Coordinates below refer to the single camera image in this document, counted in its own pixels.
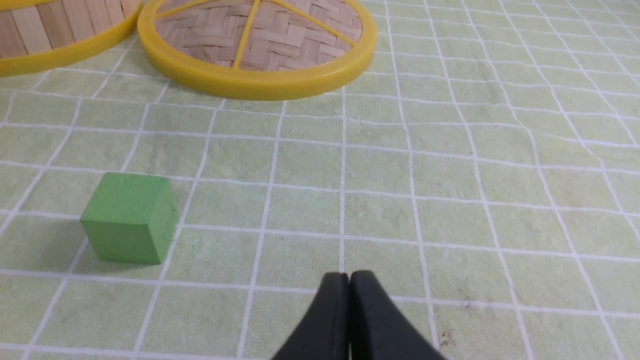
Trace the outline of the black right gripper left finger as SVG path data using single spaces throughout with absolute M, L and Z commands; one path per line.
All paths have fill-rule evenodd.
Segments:
M 349 359 L 349 298 L 348 275 L 325 273 L 304 316 L 272 358 Z

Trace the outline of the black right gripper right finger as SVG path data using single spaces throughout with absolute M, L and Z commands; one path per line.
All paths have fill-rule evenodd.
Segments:
M 350 357 L 353 360 L 443 360 L 393 303 L 370 270 L 350 276 Z

